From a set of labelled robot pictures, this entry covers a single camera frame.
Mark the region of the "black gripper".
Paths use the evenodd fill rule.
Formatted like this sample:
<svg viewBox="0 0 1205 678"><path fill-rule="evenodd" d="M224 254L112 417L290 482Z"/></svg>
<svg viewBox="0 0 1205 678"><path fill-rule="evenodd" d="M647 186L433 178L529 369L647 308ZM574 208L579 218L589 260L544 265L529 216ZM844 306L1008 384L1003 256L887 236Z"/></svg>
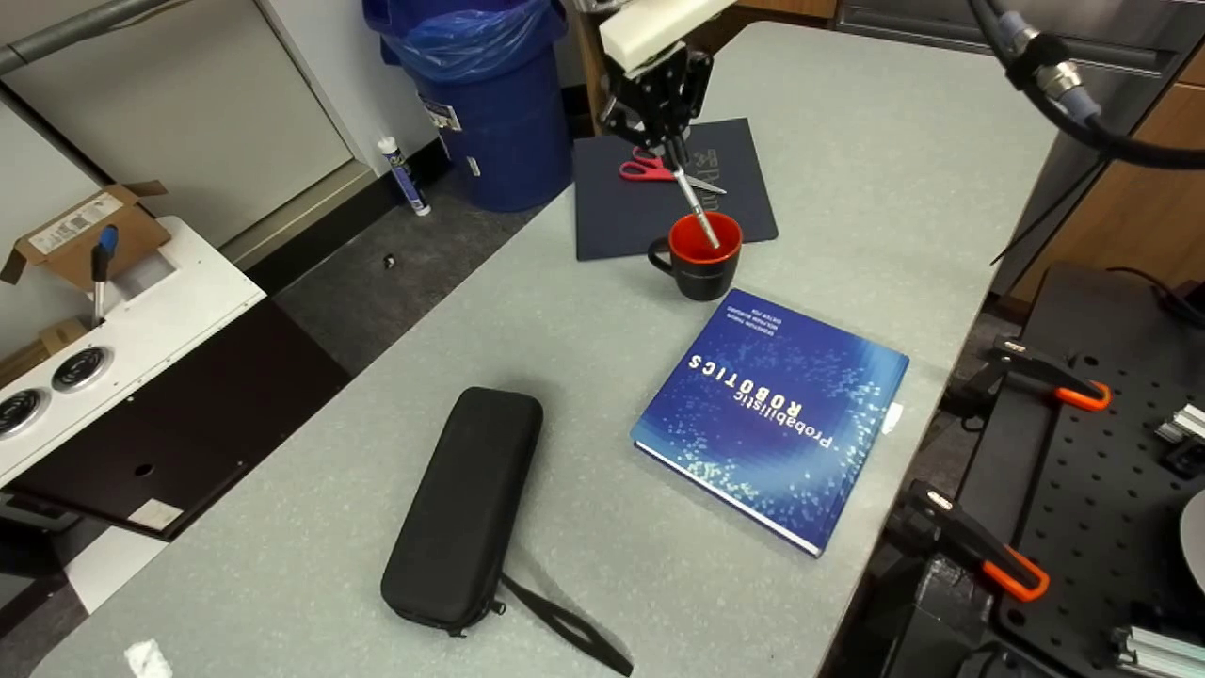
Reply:
<svg viewBox="0 0 1205 678"><path fill-rule="evenodd" d="M669 171L690 171L685 127L706 104L708 78L713 58L685 40L664 48L652 64L636 72L624 72L617 59L607 59L603 127L628 144L652 144L652 153Z"/></svg>

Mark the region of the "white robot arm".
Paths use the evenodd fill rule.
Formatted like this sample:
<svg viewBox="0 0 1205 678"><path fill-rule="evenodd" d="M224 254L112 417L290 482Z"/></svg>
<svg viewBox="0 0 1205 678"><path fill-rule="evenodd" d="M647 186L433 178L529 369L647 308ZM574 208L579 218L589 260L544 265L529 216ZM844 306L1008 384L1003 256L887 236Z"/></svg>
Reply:
<svg viewBox="0 0 1205 678"><path fill-rule="evenodd" d="M697 48L690 33L730 2L736 0L623 0L623 8L600 23L607 69L603 127L677 171L713 78L713 58Z"/></svg>

